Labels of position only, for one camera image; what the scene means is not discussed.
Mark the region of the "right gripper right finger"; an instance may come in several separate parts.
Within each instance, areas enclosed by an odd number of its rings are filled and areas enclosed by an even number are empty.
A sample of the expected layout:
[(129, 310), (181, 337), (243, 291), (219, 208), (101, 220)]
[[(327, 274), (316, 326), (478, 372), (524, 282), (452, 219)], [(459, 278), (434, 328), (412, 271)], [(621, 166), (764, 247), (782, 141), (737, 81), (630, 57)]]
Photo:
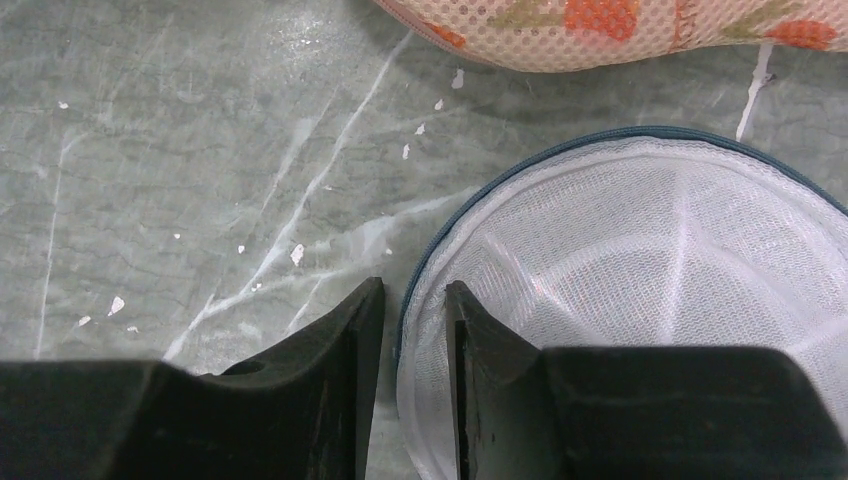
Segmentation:
[(801, 368), (762, 347), (538, 349), (456, 281), (446, 324), (462, 479), (843, 479)]

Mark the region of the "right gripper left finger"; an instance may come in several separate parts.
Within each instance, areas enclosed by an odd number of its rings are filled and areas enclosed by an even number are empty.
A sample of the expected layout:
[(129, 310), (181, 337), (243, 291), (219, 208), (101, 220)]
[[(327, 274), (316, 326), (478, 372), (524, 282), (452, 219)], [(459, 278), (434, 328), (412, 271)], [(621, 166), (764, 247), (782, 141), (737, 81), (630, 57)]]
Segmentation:
[(5, 479), (361, 479), (385, 292), (214, 375), (155, 360), (5, 362)]

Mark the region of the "white cylindrical mesh laundry bag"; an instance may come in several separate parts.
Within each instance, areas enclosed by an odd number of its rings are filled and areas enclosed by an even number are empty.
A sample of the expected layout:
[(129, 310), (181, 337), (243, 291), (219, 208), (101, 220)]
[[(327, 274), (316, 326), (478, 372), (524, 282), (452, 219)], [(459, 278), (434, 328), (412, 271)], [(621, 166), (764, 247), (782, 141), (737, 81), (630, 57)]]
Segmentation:
[(424, 479), (456, 455), (445, 287), (555, 345), (760, 345), (788, 353), (847, 427), (847, 208), (739, 142), (681, 127), (580, 137), (475, 193), (402, 302), (397, 407)]

